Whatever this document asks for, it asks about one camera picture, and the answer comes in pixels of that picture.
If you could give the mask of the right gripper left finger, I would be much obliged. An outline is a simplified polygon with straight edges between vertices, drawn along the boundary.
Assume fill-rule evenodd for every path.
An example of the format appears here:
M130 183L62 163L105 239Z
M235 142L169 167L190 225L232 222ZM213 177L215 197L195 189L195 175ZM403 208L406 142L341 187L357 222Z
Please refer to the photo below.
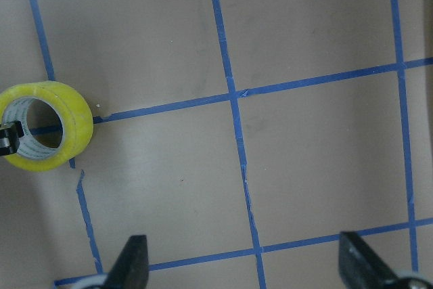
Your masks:
M147 236L134 235L124 245L103 288L146 288L149 277Z

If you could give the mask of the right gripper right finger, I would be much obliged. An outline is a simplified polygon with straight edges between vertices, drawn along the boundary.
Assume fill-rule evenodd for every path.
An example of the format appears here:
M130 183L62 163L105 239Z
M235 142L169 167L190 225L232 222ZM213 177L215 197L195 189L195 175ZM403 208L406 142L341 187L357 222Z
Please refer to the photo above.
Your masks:
M431 288L432 282L416 273L397 273L355 231L339 235L338 272L350 289Z

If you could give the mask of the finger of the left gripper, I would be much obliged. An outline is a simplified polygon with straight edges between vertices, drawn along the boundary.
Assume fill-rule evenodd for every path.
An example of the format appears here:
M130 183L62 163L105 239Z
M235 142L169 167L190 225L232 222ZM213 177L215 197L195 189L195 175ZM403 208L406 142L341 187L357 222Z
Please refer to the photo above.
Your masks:
M18 151L17 122L1 125L1 156L16 154Z

